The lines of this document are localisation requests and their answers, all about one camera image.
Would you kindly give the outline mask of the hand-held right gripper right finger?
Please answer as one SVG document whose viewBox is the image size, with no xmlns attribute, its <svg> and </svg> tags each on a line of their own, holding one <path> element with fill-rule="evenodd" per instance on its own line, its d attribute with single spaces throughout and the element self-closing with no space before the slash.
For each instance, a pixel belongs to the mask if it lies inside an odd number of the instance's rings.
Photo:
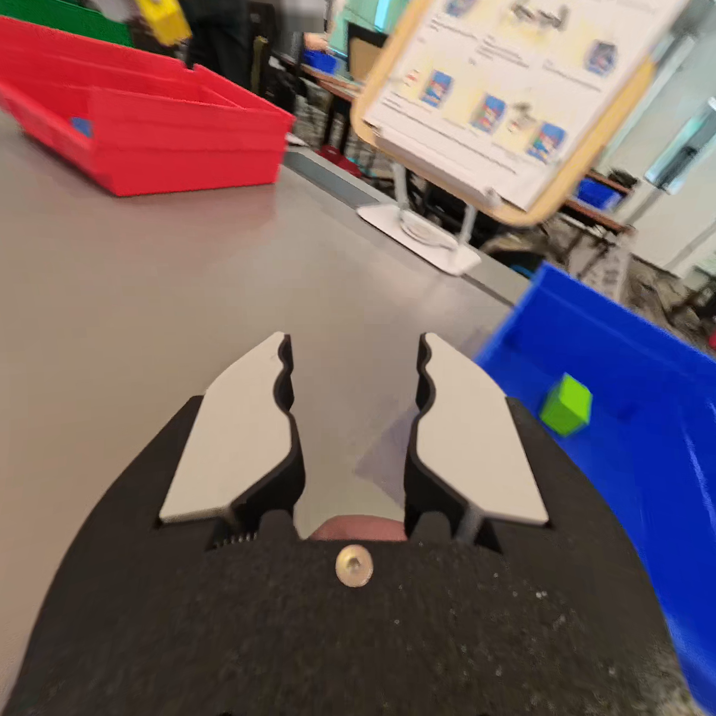
<svg viewBox="0 0 716 716">
<path fill-rule="evenodd" d="M 454 536 L 487 520 L 542 528 L 549 514 L 505 392 L 435 333 L 420 336 L 417 416 L 405 461 L 405 527 L 440 512 Z"/>
</svg>

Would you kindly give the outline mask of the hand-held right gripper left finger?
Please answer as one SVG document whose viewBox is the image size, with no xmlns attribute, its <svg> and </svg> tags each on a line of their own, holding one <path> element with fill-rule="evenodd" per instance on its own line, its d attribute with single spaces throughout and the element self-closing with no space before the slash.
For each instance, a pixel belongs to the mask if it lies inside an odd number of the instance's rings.
<svg viewBox="0 0 716 716">
<path fill-rule="evenodd" d="M 211 382 L 159 511 L 164 525 L 219 518 L 256 531 L 293 516 L 305 466 L 293 406 L 291 336 L 273 333 Z"/>
</svg>

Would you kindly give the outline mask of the green wooden block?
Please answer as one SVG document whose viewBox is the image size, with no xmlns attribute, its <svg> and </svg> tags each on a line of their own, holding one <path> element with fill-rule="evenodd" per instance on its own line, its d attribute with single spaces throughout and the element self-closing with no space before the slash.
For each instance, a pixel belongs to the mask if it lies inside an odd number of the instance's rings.
<svg viewBox="0 0 716 716">
<path fill-rule="evenodd" d="M 591 391 L 564 373 L 547 394 L 539 419 L 555 434 L 569 437 L 590 425 L 592 404 Z"/>
</svg>

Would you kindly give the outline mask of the red plastic bin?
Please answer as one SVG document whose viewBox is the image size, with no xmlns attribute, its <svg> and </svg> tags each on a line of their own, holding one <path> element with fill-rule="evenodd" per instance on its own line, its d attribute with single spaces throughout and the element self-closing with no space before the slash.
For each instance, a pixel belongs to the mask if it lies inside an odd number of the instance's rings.
<svg viewBox="0 0 716 716">
<path fill-rule="evenodd" d="M 1 109 L 119 197 L 274 184 L 294 122 L 205 67 L 7 16 Z"/>
</svg>

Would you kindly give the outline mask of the grey desk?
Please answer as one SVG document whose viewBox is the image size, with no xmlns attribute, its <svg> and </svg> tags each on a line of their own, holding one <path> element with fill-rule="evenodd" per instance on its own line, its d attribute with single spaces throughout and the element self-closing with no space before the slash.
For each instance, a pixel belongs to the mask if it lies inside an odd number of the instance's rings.
<svg viewBox="0 0 716 716">
<path fill-rule="evenodd" d="M 186 400 L 291 335 L 296 526 L 402 513 L 419 336 L 472 357 L 512 307 L 282 166 L 114 198 L 1 116 L 1 705 L 85 518 Z"/>
</svg>

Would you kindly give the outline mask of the white board stand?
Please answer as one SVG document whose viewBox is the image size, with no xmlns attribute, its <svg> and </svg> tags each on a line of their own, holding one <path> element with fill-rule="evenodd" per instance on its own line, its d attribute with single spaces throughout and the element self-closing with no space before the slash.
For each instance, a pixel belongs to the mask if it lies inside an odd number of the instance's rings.
<svg viewBox="0 0 716 716">
<path fill-rule="evenodd" d="M 392 162 L 392 175 L 397 201 L 359 207 L 357 215 L 443 273 L 463 276 L 475 268 L 480 256 L 469 241 L 478 215 L 476 208 L 466 206 L 461 230 L 453 236 L 409 207 L 405 167 Z"/>
</svg>

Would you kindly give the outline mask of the instruction sheet board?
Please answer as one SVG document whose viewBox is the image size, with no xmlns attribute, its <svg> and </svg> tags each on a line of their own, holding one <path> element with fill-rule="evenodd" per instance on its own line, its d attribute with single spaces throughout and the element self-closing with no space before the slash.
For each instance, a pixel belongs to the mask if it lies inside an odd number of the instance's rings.
<svg viewBox="0 0 716 716">
<path fill-rule="evenodd" d="M 688 1 L 411 1 L 358 136 L 497 221 L 551 217 L 646 93 Z"/>
</svg>

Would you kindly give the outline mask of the green plastic bin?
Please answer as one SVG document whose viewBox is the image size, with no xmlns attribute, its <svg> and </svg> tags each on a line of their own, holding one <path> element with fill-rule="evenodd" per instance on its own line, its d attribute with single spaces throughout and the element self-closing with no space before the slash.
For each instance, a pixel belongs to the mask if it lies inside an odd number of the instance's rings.
<svg viewBox="0 0 716 716">
<path fill-rule="evenodd" d="M 1 1 L 1 15 L 81 37 L 135 47 L 132 33 L 120 22 L 75 1 Z"/>
</svg>

